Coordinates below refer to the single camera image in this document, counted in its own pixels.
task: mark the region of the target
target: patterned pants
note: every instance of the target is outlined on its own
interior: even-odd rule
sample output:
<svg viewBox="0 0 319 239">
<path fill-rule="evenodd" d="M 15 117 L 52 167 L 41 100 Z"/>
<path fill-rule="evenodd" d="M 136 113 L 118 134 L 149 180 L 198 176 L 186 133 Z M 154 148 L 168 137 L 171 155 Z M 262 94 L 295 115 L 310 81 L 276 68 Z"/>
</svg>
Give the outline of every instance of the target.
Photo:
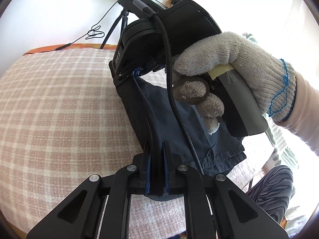
<svg viewBox="0 0 319 239">
<path fill-rule="evenodd" d="M 291 197 L 292 182 L 290 168 L 276 166 L 252 187 L 247 195 L 276 222 L 281 223 Z"/>
</svg>

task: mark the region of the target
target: forearm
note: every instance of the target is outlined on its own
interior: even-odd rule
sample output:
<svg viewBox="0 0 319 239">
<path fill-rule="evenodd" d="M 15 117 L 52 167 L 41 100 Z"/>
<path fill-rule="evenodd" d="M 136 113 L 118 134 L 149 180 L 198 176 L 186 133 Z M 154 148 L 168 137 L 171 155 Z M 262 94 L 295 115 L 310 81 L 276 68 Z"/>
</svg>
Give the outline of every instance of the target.
<svg viewBox="0 0 319 239">
<path fill-rule="evenodd" d="M 296 74 L 296 101 L 287 121 L 276 123 L 300 137 L 319 156 L 319 91 Z"/>
</svg>

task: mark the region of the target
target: blue stitching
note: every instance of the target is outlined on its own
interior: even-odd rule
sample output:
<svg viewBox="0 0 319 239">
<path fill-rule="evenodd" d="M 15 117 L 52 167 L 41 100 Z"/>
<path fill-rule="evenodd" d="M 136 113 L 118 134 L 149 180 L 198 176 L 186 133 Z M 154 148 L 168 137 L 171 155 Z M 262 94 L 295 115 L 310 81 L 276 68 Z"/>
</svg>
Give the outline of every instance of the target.
<svg viewBox="0 0 319 239">
<path fill-rule="evenodd" d="M 283 59 L 280 59 L 280 60 L 283 62 L 284 69 L 285 69 L 285 71 L 286 71 L 286 75 L 284 75 L 284 76 L 282 77 L 282 80 L 284 81 L 285 86 L 284 86 L 283 89 L 282 89 L 279 93 L 277 93 L 277 94 L 272 98 L 272 100 L 270 101 L 269 115 L 268 115 L 269 117 L 271 117 L 271 116 L 274 115 L 275 113 L 278 113 L 278 112 L 282 111 L 283 108 L 285 108 L 286 105 L 287 105 L 287 103 L 288 103 L 288 101 L 287 101 L 287 88 L 288 88 L 288 85 L 289 85 L 288 70 L 287 70 L 287 66 L 286 66 L 285 61 L 284 61 Z M 278 97 L 280 94 L 282 94 L 284 91 L 286 92 L 286 103 L 284 104 L 284 106 L 281 107 L 281 109 L 279 109 L 278 111 L 272 113 L 272 106 L 273 106 L 273 105 L 272 105 L 272 101 L 273 101 L 276 97 Z"/>
</svg>

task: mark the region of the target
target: silver screw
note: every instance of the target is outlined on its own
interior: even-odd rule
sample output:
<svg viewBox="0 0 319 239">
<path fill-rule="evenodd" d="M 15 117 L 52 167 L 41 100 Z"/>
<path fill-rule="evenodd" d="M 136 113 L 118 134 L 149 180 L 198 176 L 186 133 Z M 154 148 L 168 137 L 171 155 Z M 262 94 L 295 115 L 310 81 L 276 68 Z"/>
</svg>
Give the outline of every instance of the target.
<svg viewBox="0 0 319 239">
<path fill-rule="evenodd" d="M 226 176 L 223 174 L 217 174 L 216 175 L 216 180 L 223 182 L 224 180 L 226 180 Z"/>
<path fill-rule="evenodd" d="M 180 166 L 178 166 L 178 170 L 180 171 L 187 171 L 187 169 L 188 169 L 188 166 L 185 164 L 181 164 Z"/>
<path fill-rule="evenodd" d="M 97 174 L 93 174 L 90 176 L 90 181 L 91 182 L 96 182 L 99 180 L 99 176 Z"/>
<path fill-rule="evenodd" d="M 133 172 L 137 169 L 137 167 L 134 165 L 134 164 L 131 164 L 127 167 L 127 170 L 130 171 L 130 172 Z"/>
</svg>

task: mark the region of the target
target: hand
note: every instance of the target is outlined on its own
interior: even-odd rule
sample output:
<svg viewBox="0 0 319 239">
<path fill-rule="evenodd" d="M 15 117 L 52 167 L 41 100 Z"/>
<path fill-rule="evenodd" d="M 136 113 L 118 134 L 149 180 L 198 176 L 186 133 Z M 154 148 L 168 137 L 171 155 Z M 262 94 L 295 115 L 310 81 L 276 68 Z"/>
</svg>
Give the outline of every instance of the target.
<svg viewBox="0 0 319 239">
<path fill-rule="evenodd" d="M 216 65 L 232 64 L 251 89 L 259 109 L 275 122 L 285 120 L 291 112 L 296 91 L 296 73 L 292 66 L 274 58 L 257 44 L 232 32 L 202 39 L 178 57 L 174 63 L 174 82 L 182 76 L 194 76 L 212 70 Z M 180 85 L 185 98 L 204 96 L 205 85 L 200 81 Z M 196 104 L 209 133 L 215 132 L 217 116 L 224 105 L 214 94 Z"/>
</svg>

